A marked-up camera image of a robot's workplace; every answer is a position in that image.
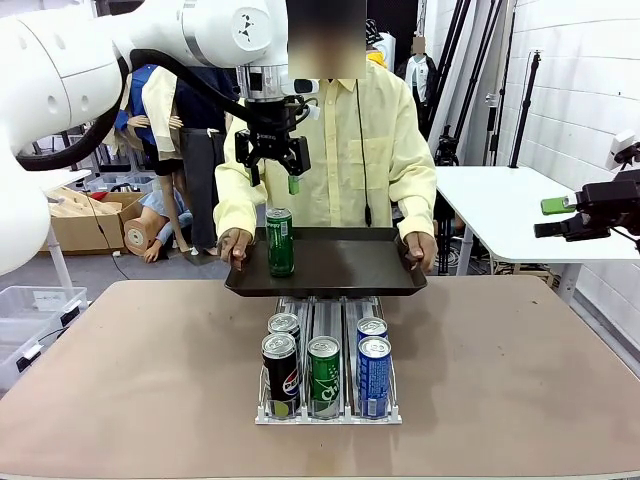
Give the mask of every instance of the green object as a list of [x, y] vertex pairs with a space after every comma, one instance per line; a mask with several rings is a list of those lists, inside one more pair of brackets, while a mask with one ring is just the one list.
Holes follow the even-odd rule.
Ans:
[[267, 210], [269, 272], [272, 277], [290, 277], [294, 270], [293, 216], [286, 208]]
[[542, 213], [544, 215], [557, 215], [559, 213], [572, 213], [576, 211], [575, 207], [564, 206], [565, 197], [547, 198], [540, 202]]
[[289, 175], [289, 195], [297, 195], [300, 193], [300, 177]]
[[316, 337], [309, 342], [311, 414], [334, 418], [340, 413], [340, 344], [333, 337]]

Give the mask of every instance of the light stand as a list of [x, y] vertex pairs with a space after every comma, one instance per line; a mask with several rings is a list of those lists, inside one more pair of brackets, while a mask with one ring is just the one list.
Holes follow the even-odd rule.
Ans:
[[[482, 39], [480, 41], [480, 46], [478, 48], [478, 54], [476, 55], [476, 59], [473, 65], [473, 70], [471, 72], [471, 78], [469, 79], [469, 86], [467, 87], [467, 91], [464, 97], [464, 102], [462, 104], [462, 110], [460, 112], [460, 118], [458, 119], [458, 123], [456, 124], [456, 131], [452, 136], [449, 135], [451, 131], [451, 126], [447, 125], [444, 128], [442, 135], [440, 136], [440, 141], [438, 143], [438, 149], [436, 150], [436, 155], [434, 158], [435, 164], [438, 166], [457, 166], [459, 165], [458, 156], [456, 154], [458, 149], [458, 144], [460, 143], [460, 137], [462, 136], [462, 130], [464, 129], [464, 125], [467, 119], [467, 115], [469, 113], [469, 109], [471, 107], [471, 101], [473, 100], [473, 95], [476, 90], [476, 85], [480, 78], [480, 73], [482, 71], [482, 66], [484, 64], [484, 60], [487, 55], [487, 51], [489, 50], [489, 45], [491, 44], [491, 38], [493, 36], [493, 31], [495, 30], [496, 22], [498, 21], [498, 16], [500, 15], [500, 9], [502, 8], [503, 0], [498, 0], [496, 7], [496, 0], [491, 0], [491, 6], [489, 8], [489, 13], [487, 15], [487, 20], [485, 22], [484, 30], [482, 32]], [[459, 33], [462, 31], [462, 27], [464, 26], [464, 21], [458, 22], [456, 26], [456, 32]], [[433, 121], [435, 120], [435, 114], [437, 110], [437, 105], [440, 102], [440, 97], [442, 95], [442, 90], [444, 90], [444, 83], [441, 82], [438, 84], [438, 92], [436, 94], [436, 109], [431, 110], [430, 114], [431, 118], [428, 119], [428, 131], [431, 131], [433, 127]], [[448, 204], [448, 202], [438, 194], [436, 196], [436, 205], [434, 209], [434, 217], [438, 222], [438, 274], [439, 275], [447, 275], [449, 273], [449, 252], [451, 250], [451, 220], [454, 218], [455, 212]]]
[[513, 29], [516, 24], [516, 9], [513, 9], [511, 17], [511, 30], [509, 32], [509, 46], [507, 48], [507, 59], [504, 65], [504, 76], [502, 77], [502, 88], [500, 88], [500, 112], [498, 113], [498, 129], [491, 137], [491, 164], [495, 167], [498, 160], [498, 145], [500, 144], [500, 130], [502, 129], [502, 116], [504, 114], [504, 96], [507, 93], [507, 76], [509, 74], [509, 62], [511, 61], [511, 46], [513, 45]]
[[490, 93], [487, 95], [485, 99], [485, 103], [489, 107], [489, 120], [487, 121], [487, 138], [484, 142], [484, 150], [482, 154], [482, 166], [487, 166], [487, 156], [489, 155], [489, 148], [491, 143], [491, 136], [493, 134], [493, 130], [496, 128], [496, 117], [498, 115], [498, 96], [494, 93]]
[[520, 149], [522, 147], [522, 138], [524, 137], [524, 129], [527, 126], [527, 116], [529, 115], [529, 107], [531, 107], [531, 95], [533, 94], [533, 86], [536, 83], [536, 74], [540, 66], [540, 52], [536, 50], [531, 62], [531, 74], [529, 75], [529, 84], [527, 85], [527, 94], [522, 102], [522, 115], [518, 124], [516, 133], [516, 143], [513, 147], [513, 155], [509, 168], [518, 168], [518, 158], [520, 157]]
[[438, 72], [436, 74], [435, 82], [431, 86], [432, 94], [429, 95], [429, 103], [425, 107], [424, 118], [426, 119], [425, 127], [422, 135], [428, 139], [431, 129], [433, 128], [433, 122], [436, 118], [438, 106], [442, 98], [444, 87], [447, 83], [451, 64], [460, 42], [460, 35], [462, 34], [462, 28], [464, 22], [467, 19], [467, 13], [469, 11], [469, 5], [471, 0], [457, 0], [456, 6], [453, 10], [453, 17], [451, 18], [451, 24], [447, 31], [447, 37], [442, 49], [442, 55], [440, 56], [440, 62], [438, 65]]

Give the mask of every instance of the can dispenser rack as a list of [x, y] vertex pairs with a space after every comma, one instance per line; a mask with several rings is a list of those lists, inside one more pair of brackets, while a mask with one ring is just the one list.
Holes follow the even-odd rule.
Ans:
[[[360, 300], [320, 300], [310, 297], [297, 300], [281, 297], [275, 313], [294, 313], [300, 322], [300, 344], [302, 349], [302, 372], [300, 375], [300, 408], [295, 417], [279, 418], [271, 414], [268, 386], [264, 368], [260, 372], [258, 390], [258, 425], [400, 425], [402, 417], [398, 407], [395, 371], [391, 362], [389, 401], [387, 416], [372, 420], [362, 417], [358, 406], [359, 388], [356, 382], [358, 358], [356, 323], [363, 317], [383, 318], [380, 300], [377, 297]], [[309, 378], [307, 345], [318, 336], [330, 336], [340, 343], [340, 397], [339, 415], [332, 419], [314, 418], [309, 402]]]

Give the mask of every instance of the hand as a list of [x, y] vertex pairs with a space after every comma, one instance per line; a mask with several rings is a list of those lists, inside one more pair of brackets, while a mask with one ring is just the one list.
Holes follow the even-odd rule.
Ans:
[[409, 247], [409, 260], [415, 266], [420, 264], [424, 273], [433, 270], [438, 253], [438, 245], [435, 238], [423, 232], [413, 232], [404, 239]]
[[231, 228], [218, 240], [218, 252], [223, 262], [236, 270], [242, 270], [242, 262], [247, 258], [247, 245], [251, 243], [251, 234], [240, 228]]
[[162, 243], [160, 240], [156, 240], [153, 242], [147, 251], [144, 252], [144, 262], [145, 263], [153, 263], [158, 260], [158, 255], [160, 255], [160, 248], [162, 248]]
[[145, 115], [131, 117], [127, 120], [127, 124], [131, 125], [133, 128], [148, 128], [151, 126], [151, 122]]
[[182, 127], [184, 127], [184, 124], [182, 123], [182, 120], [180, 120], [180, 117], [170, 117], [169, 118], [169, 128], [170, 129], [179, 130]]

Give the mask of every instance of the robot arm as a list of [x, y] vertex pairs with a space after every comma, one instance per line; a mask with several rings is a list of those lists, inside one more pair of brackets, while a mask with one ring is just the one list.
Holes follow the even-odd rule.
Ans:
[[66, 8], [0, 19], [0, 275], [28, 261], [49, 228], [46, 198], [15, 156], [112, 109], [123, 73], [153, 55], [175, 69], [239, 67], [247, 108], [231, 113], [249, 125], [239, 161], [253, 168], [273, 158], [292, 175], [308, 170], [306, 144], [289, 133], [305, 111], [300, 95], [317, 84], [289, 79], [287, 29], [284, 0], [147, 0], [116, 17], [87, 19]]
[[[563, 236], [568, 242], [579, 242], [607, 238], [617, 227], [640, 235], [640, 170], [620, 172], [612, 182], [591, 183], [574, 195], [551, 200], [543, 202], [543, 212], [545, 204], [557, 207], [546, 214], [578, 213], [561, 222], [535, 225], [536, 238]], [[633, 241], [640, 250], [640, 240]]]

